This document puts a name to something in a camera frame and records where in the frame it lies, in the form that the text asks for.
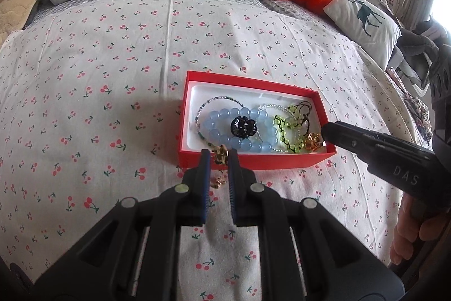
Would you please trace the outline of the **person's right hand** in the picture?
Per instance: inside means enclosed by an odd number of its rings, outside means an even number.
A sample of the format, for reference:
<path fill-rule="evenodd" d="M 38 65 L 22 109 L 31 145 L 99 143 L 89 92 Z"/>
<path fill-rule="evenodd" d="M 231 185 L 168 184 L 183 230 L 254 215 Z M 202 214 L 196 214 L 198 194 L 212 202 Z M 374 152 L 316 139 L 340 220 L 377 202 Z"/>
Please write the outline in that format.
<path fill-rule="evenodd" d="M 438 216 L 419 222 L 411 215 L 413 203 L 414 199 L 404 193 L 389 253 L 391 263 L 394 265 L 399 265 L 403 260 L 410 260 L 414 253 L 414 242 L 417 239 L 421 241 L 436 240 L 450 218 L 448 212 L 443 212 Z"/>

